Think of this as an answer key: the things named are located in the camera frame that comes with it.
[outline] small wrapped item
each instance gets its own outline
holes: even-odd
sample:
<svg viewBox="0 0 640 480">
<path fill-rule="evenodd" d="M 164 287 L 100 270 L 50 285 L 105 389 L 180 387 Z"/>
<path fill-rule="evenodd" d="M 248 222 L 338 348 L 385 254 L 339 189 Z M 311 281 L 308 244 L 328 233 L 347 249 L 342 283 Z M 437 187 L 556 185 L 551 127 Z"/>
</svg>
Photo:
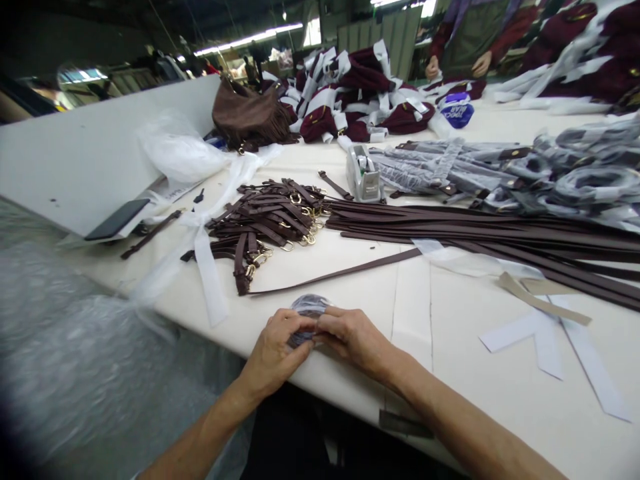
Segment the small wrapped item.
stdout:
<svg viewBox="0 0 640 480">
<path fill-rule="evenodd" d="M 325 309 L 332 305 L 329 300 L 320 295 L 307 293 L 306 295 L 298 297 L 298 299 L 291 304 L 291 309 L 296 310 L 296 312 L 303 317 L 318 319 L 320 315 L 325 312 Z M 312 338 L 313 332 L 295 332 L 287 343 L 291 348 L 296 348 Z"/>
</svg>

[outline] paper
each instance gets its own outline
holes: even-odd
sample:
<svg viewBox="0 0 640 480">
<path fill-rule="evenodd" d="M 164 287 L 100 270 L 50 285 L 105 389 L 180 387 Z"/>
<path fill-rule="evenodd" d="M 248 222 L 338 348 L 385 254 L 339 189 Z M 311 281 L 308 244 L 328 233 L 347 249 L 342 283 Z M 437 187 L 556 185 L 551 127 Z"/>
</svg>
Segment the paper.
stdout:
<svg viewBox="0 0 640 480">
<path fill-rule="evenodd" d="M 548 299 L 559 307 L 566 308 L 568 306 L 567 298 L 564 295 L 550 295 Z M 600 355 L 591 344 L 588 329 L 572 320 L 564 318 L 560 318 L 560 320 L 565 332 L 567 332 L 573 350 L 589 378 L 591 387 L 598 397 L 602 410 L 620 420 L 631 422 L 631 417 L 622 395 L 613 384 L 600 359 Z"/>
<path fill-rule="evenodd" d="M 562 361 L 555 340 L 553 323 L 552 318 L 535 310 L 520 320 L 480 336 L 480 341 L 494 353 L 520 340 L 533 337 L 538 368 L 562 380 Z"/>
</svg>

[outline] white table surface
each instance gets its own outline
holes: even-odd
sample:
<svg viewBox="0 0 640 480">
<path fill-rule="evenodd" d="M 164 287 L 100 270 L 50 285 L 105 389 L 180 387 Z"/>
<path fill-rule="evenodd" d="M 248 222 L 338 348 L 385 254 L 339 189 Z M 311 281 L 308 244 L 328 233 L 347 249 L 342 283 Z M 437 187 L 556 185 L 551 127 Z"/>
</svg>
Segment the white table surface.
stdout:
<svg viewBox="0 0 640 480">
<path fill-rule="evenodd" d="M 597 121 L 595 115 L 554 117 L 544 111 L 520 111 L 474 102 L 476 114 L 460 130 L 468 141 L 519 141 L 530 143 L 542 128 L 553 135 L 564 128 Z M 429 132 L 388 137 L 387 145 L 408 139 L 434 139 Z M 288 145 L 283 154 L 260 170 L 253 183 L 290 177 L 304 185 L 331 190 L 318 178 L 326 170 L 347 186 L 345 153 L 331 145 Z M 200 209 L 212 206 L 226 179 L 218 174 L 204 184 Z M 192 206 L 196 193 L 175 205 Z M 402 205 L 433 200 L 402 197 Z M 127 294 L 138 281 L 172 251 L 186 230 L 178 224 L 123 261 L 119 255 L 137 239 L 106 247 L 98 245 L 66 252 L 69 262 L 96 282 Z M 286 253 L 276 249 L 261 267 L 252 290 L 273 289 L 299 283 L 325 273 L 391 255 L 407 245 L 343 239 L 327 229 L 317 234 L 316 245 Z M 288 307 L 304 293 L 316 293 L 342 308 L 360 308 L 390 338 L 406 349 L 440 380 L 454 388 L 492 418 L 514 432 L 570 479 L 630 479 L 640 477 L 640 427 L 602 412 L 571 344 L 560 327 L 557 341 L 565 380 L 538 370 L 533 340 L 522 341 L 491 354 L 478 336 L 526 314 L 530 307 L 502 290 L 496 279 L 476 279 L 432 267 L 423 257 L 406 260 L 312 285 L 257 297 L 238 297 L 229 260 L 217 261 L 231 311 L 230 318 L 210 328 L 197 266 L 184 264 L 173 284 L 155 304 L 158 312 L 178 324 L 247 357 L 267 318 Z M 572 308 L 593 318 L 589 326 L 613 382 L 640 420 L 640 315 L 586 295 L 575 295 Z M 334 358 L 320 347 L 294 374 L 291 381 L 312 394 L 373 425 L 380 408 L 414 415 L 394 394 Z M 460 466 L 436 441 L 404 438 L 440 461 Z"/>
</svg>

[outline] burgundy bag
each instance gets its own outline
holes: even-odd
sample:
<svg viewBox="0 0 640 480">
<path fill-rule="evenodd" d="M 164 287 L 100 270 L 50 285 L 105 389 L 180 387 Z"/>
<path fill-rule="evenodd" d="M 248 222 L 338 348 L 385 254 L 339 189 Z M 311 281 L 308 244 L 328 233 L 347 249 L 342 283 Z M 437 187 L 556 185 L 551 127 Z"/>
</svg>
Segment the burgundy bag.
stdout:
<svg viewBox="0 0 640 480">
<path fill-rule="evenodd" d="M 256 152 L 272 143 L 298 143 L 289 130 L 289 112 L 279 102 L 280 84 L 264 94 L 223 77 L 213 103 L 213 123 L 232 150 Z"/>
</svg>

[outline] person's right hand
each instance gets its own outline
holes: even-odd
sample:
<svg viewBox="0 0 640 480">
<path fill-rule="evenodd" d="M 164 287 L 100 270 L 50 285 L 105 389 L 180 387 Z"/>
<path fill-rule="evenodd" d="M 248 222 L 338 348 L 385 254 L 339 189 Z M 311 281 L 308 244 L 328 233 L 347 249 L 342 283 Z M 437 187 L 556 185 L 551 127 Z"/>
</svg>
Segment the person's right hand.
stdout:
<svg viewBox="0 0 640 480">
<path fill-rule="evenodd" d="M 326 343 L 374 380 L 390 380 L 397 349 L 362 310 L 327 307 L 318 319 L 316 332 L 314 341 Z"/>
<path fill-rule="evenodd" d="M 429 64 L 425 70 L 425 75 L 427 76 L 427 80 L 433 80 L 438 76 L 438 72 L 440 71 L 440 66 L 438 65 L 438 57 L 433 55 L 429 60 Z"/>
</svg>

